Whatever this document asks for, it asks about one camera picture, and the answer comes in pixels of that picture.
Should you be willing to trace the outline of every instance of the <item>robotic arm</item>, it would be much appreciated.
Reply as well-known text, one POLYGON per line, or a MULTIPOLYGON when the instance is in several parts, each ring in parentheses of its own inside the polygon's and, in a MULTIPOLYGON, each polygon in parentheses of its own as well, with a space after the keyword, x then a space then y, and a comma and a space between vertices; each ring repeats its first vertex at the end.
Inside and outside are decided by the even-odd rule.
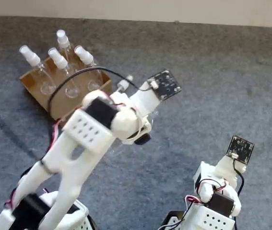
POLYGON ((197 197, 186 196, 185 202, 188 197, 192 202, 187 212, 169 213, 159 230, 232 230, 241 210, 235 190, 237 174, 246 171, 253 148, 254 144, 233 136, 227 154, 216 166, 202 161, 193 176, 197 197))
POLYGON ((115 139, 119 138, 124 144, 145 142, 152 130, 148 114, 161 101, 179 91, 181 89, 174 77, 165 70, 149 78, 130 98, 125 93, 114 92, 108 96, 99 90, 87 94, 82 108, 73 113, 62 134, 44 156, 44 165, 40 161, 35 163, 19 181, 12 198, 13 210, 5 209, 0 215, 0 230, 74 229, 73 221, 66 224, 67 221, 63 220, 68 218, 67 213, 73 205, 87 214, 86 207, 76 199, 82 184, 115 139), (71 155, 78 146, 83 146, 84 152, 72 160, 71 155), (46 206, 39 198, 28 198, 54 173, 60 173, 61 182, 57 193, 41 196, 46 206), (24 220, 19 220, 23 216, 16 217, 18 213, 21 215, 28 211, 28 205, 36 209, 33 216, 39 216, 34 226, 24 225, 24 220))

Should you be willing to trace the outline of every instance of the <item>cardboard tray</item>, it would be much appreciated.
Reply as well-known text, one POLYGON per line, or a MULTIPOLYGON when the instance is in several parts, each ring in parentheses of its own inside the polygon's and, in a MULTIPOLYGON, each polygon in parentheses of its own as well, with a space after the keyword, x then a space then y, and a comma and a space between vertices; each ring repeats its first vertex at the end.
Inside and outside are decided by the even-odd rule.
MULTIPOLYGON (((51 77, 53 78, 55 84, 58 86, 61 82, 65 80, 65 77, 61 74, 56 74, 58 69, 51 58, 47 58, 44 62, 48 65, 51 71, 51 77)), ((112 90, 112 81, 110 77, 104 72, 102 72, 102 77, 104 84, 101 86, 100 89, 107 94, 110 94, 112 90)), ((82 104, 83 97, 90 92, 87 89, 87 84, 93 78, 95 78, 93 71, 82 73, 74 78, 75 84, 80 88, 80 94, 77 98, 68 98, 65 95, 65 87, 62 87, 62 89, 59 90, 52 102, 52 118, 57 120, 62 117, 68 117, 76 107, 80 106, 82 104)), ((32 69, 22 75, 20 77, 20 80, 24 87, 28 90, 28 92, 46 110, 49 95, 43 95, 40 92, 39 88, 40 81, 44 81, 44 79, 35 78, 34 70, 32 69)))

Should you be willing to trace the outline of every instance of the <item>wall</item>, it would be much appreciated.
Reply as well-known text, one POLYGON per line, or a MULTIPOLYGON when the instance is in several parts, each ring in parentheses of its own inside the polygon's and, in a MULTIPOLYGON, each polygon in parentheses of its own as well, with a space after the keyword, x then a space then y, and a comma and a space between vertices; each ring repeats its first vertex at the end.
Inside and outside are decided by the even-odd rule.
POLYGON ((272 26, 272 0, 0 0, 0 15, 272 26))

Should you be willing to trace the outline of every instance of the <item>circuit board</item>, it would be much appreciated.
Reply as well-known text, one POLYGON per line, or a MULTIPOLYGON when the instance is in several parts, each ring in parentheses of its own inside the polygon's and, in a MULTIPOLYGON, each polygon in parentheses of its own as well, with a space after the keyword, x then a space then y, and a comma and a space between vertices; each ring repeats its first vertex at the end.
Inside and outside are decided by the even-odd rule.
POLYGON ((151 76, 148 82, 151 86, 153 83, 157 84, 158 88, 153 87, 153 91, 160 101, 164 101, 182 90, 168 69, 151 76))
POLYGON ((240 138, 236 135, 233 135, 230 145, 228 146, 226 155, 233 159, 236 159, 243 164, 248 164, 253 148, 253 143, 244 140, 243 138, 240 138))

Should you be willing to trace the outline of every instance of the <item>floor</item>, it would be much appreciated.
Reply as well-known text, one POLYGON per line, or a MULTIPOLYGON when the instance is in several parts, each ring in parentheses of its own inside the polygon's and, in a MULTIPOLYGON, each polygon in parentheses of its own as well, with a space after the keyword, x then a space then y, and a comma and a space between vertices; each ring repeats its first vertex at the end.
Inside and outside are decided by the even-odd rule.
POLYGON ((272 229, 272 28, 260 27, 0 17, 0 212, 34 163, 27 153, 48 142, 48 115, 18 80, 29 70, 18 48, 45 58, 60 28, 137 85, 169 68, 183 89, 159 106, 150 142, 115 148, 85 182, 79 199, 101 230, 156 230, 184 210, 200 162, 216 164, 233 134, 255 143, 238 229, 272 229))

